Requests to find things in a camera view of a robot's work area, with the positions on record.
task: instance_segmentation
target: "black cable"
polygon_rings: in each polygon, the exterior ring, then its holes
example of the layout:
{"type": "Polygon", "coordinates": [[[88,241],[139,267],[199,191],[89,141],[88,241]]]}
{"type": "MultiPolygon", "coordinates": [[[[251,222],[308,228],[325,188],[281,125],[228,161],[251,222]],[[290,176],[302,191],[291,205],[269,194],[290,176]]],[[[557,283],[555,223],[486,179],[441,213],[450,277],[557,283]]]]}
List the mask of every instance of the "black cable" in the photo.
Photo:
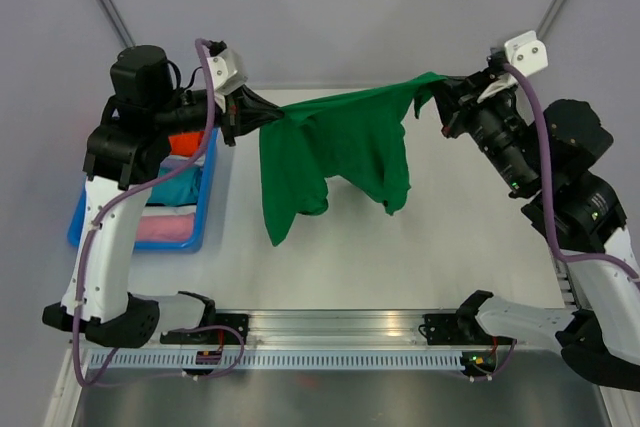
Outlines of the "black cable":
{"type": "Polygon", "coordinates": [[[193,69],[193,72],[191,72],[191,79],[189,79],[189,84],[184,88],[184,90],[188,90],[191,87],[193,87],[193,84],[196,81],[196,74],[198,73],[199,70],[202,69],[202,66],[200,67],[196,67],[195,69],[193,69]]]}
{"type": "Polygon", "coordinates": [[[171,68],[173,69],[173,75],[176,76],[176,90],[178,90],[178,89],[180,89],[180,84],[182,83],[182,74],[180,73],[180,69],[178,68],[178,66],[176,64],[174,64],[170,60],[167,60],[167,62],[171,66],[171,68]]]}

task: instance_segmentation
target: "teal cloth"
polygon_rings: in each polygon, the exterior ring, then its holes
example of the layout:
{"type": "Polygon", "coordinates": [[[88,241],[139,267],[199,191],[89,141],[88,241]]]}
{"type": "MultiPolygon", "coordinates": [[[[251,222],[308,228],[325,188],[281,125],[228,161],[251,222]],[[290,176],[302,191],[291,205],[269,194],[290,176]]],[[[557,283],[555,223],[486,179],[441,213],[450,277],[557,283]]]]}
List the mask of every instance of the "teal cloth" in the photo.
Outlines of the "teal cloth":
{"type": "MultiPolygon", "coordinates": [[[[161,167],[158,176],[160,177],[170,170],[161,167]]],[[[156,185],[151,190],[151,197],[149,197],[147,204],[166,205],[167,207],[197,204],[201,180],[202,169],[190,167],[177,177],[156,185]]]]}

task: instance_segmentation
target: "blue basket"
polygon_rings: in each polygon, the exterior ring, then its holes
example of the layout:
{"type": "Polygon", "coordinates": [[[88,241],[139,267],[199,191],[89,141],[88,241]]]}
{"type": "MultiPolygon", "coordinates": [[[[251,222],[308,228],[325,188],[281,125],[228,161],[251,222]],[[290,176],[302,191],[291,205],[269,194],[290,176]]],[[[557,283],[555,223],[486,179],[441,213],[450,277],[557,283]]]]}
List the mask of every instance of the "blue basket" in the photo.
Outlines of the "blue basket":
{"type": "MultiPolygon", "coordinates": [[[[209,194],[211,192],[211,183],[213,181],[213,172],[216,167],[216,138],[218,129],[213,131],[207,154],[202,166],[202,180],[200,181],[200,192],[198,193],[198,203],[196,204],[196,215],[193,225],[193,234],[187,240],[182,242],[136,242],[134,250],[184,250],[188,252],[197,252],[202,247],[204,238],[204,225],[207,220],[207,210],[209,208],[209,194]]],[[[82,195],[76,205],[76,210],[71,219],[71,225],[67,231],[67,240],[74,247],[80,245],[80,237],[82,236],[82,226],[84,225],[84,209],[86,203],[86,194],[84,188],[82,195]]]]}

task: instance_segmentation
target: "gray floor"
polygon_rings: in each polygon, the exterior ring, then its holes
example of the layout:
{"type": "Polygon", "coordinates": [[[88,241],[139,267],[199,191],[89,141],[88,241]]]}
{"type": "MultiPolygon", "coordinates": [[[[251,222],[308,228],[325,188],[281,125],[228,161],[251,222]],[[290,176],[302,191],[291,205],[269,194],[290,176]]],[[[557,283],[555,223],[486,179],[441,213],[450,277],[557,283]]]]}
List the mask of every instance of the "gray floor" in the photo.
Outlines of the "gray floor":
{"type": "MultiPolygon", "coordinates": [[[[113,370],[106,381],[149,375],[113,370]]],[[[608,426],[599,390],[550,354],[518,352],[491,383],[436,372],[248,371],[93,388],[75,427],[608,426]]]]}

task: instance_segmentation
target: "orange cloth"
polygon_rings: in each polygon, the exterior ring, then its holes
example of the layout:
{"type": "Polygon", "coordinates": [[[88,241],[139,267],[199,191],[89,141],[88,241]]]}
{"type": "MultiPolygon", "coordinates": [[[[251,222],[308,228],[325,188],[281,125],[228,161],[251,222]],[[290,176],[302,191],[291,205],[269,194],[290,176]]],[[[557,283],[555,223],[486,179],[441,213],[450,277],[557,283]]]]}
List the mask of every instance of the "orange cloth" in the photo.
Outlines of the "orange cloth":
{"type": "Polygon", "coordinates": [[[191,157],[202,142],[204,132],[192,132],[188,134],[171,135],[169,143],[171,144],[172,155],[182,155],[191,157]]]}

